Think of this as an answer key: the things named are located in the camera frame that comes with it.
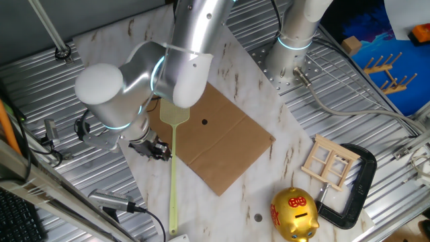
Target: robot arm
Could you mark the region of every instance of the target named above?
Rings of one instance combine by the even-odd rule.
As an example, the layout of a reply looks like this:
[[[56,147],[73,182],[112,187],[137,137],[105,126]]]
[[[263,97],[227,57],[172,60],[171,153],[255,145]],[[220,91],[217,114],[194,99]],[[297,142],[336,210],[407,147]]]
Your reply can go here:
[[[87,67],[77,77],[76,96],[109,132],[95,136],[82,122],[81,140],[115,151],[122,138],[141,155],[168,160],[167,144],[149,128],[145,104],[153,92],[181,108],[200,99],[212,51],[233,4],[234,0],[178,0],[171,45],[144,42],[119,68]]]

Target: piggy bank ear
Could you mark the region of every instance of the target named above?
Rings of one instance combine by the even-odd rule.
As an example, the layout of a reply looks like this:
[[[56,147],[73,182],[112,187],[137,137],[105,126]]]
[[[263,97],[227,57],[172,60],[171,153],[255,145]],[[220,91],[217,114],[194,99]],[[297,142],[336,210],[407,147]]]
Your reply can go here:
[[[316,218],[310,219],[310,227],[313,229],[317,229],[320,227],[320,224],[318,223]]]

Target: fly swatter handle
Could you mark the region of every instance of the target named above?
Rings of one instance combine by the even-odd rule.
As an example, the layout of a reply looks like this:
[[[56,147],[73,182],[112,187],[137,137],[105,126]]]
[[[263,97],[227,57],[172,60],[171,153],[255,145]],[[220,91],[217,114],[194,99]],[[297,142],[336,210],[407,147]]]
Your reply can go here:
[[[170,215],[169,215],[169,233],[177,233],[177,201],[176,201],[176,125],[172,125],[172,171],[170,186]]]

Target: gold piggy bank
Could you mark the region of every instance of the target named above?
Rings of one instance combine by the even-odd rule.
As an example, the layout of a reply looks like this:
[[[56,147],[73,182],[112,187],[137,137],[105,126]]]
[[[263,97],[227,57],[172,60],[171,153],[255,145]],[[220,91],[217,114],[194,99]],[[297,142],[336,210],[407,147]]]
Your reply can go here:
[[[275,228],[287,241],[308,242],[320,227],[313,198],[300,188],[287,188],[276,194],[270,214]]]

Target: orange object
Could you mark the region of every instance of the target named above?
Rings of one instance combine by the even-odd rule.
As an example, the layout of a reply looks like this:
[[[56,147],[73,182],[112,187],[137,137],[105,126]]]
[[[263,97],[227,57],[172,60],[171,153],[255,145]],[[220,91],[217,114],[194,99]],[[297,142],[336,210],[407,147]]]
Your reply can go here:
[[[420,43],[430,41],[430,24],[415,26],[412,30],[413,35]]]
[[[15,134],[13,133],[13,128],[11,121],[9,120],[9,116],[7,115],[5,106],[3,102],[0,100],[0,122],[5,130],[6,139],[9,145],[14,149],[18,154],[22,155],[21,150],[19,149],[18,142],[16,142]]]

